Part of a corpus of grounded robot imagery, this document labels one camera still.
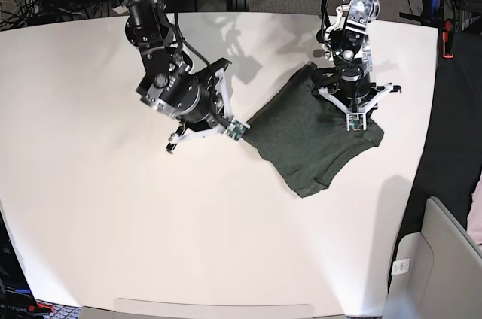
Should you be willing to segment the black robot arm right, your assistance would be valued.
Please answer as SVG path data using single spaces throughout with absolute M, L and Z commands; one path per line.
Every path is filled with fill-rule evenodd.
M 228 127 L 227 99 L 218 91 L 230 61 L 209 62 L 166 15 L 166 0 L 115 0 L 129 17 L 127 40 L 137 48 L 145 75 L 136 91 L 143 103 L 199 131 Z

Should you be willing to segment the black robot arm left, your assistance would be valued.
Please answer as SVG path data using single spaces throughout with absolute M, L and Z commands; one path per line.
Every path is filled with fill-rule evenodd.
M 368 24 L 380 12 L 379 0 L 349 0 L 337 6 L 336 20 L 328 16 L 330 0 L 321 3 L 321 28 L 317 40 L 334 63 L 335 79 L 328 84 L 328 96 L 341 98 L 348 113 L 362 111 L 367 97 L 375 90 L 371 83 L 371 49 Z

